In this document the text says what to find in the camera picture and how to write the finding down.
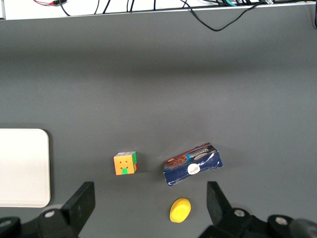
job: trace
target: gray surface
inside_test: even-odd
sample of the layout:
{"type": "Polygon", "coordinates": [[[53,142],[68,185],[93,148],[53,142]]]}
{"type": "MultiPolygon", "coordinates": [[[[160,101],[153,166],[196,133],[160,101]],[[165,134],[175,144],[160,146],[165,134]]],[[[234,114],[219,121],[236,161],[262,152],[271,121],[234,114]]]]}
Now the gray surface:
{"type": "MultiPolygon", "coordinates": [[[[203,11],[221,26],[240,10],[203,11]]],[[[317,221],[313,6],[248,12],[213,33],[188,12],[1,21],[0,127],[45,129],[53,197],[87,180],[97,207],[81,237],[197,237],[208,180],[260,219],[317,221]],[[164,159],[204,142],[224,167],[169,188],[164,159]],[[138,152],[136,174],[112,157],[138,152]],[[192,212],[169,221],[187,197],[192,212]]],[[[42,209],[0,208],[26,222],[42,209]]]]}

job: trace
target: green wire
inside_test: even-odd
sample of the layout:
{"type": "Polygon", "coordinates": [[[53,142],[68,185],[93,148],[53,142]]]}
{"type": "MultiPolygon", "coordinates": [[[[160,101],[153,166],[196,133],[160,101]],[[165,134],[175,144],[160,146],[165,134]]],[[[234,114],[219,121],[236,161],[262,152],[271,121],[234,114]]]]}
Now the green wire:
{"type": "Polygon", "coordinates": [[[226,3],[228,3],[230,6],[237,6],[236,4],[232,3],[230,0],[226,0],[226,3]]]}

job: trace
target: green sticker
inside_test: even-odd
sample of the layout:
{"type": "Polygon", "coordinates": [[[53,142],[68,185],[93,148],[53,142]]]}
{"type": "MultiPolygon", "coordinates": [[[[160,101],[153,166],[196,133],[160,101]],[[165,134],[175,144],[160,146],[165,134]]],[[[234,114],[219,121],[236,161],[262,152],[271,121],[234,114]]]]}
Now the green sticker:
{"type": "Polygon", "coordinates": [[[128,169],[127,168],[122,169],[122,174],[123,175],[127,175],[128,174],[128,169]]]}
{"type": "Polygon", "coordinates": [[[134,152],[132,155],[133,164],[135,165],[137,163],[137,152],[134,152]]]}

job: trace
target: rubik's cube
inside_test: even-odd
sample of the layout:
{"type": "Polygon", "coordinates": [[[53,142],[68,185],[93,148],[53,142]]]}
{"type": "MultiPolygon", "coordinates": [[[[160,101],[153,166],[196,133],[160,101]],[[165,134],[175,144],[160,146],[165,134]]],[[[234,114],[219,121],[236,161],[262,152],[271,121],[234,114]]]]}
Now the rubik's cube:
{"type": "Polygon", "coordinates": [[[134,174],[137,170],[137,152],[120,152],[113,158],[115,174],[134,174]]]}

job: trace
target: yellow object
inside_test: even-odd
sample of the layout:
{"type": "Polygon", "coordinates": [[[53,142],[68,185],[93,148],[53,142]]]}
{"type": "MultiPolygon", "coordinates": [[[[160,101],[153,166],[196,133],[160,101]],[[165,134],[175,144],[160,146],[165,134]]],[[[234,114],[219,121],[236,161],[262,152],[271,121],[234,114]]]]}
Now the yellow object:
{"type": "Polygon", "coordinates": [[[181,223],[188,217],[190,210],[191,205],[188,199],[179,198],[173,203],[169,218],[172,222],[181,223]]]}

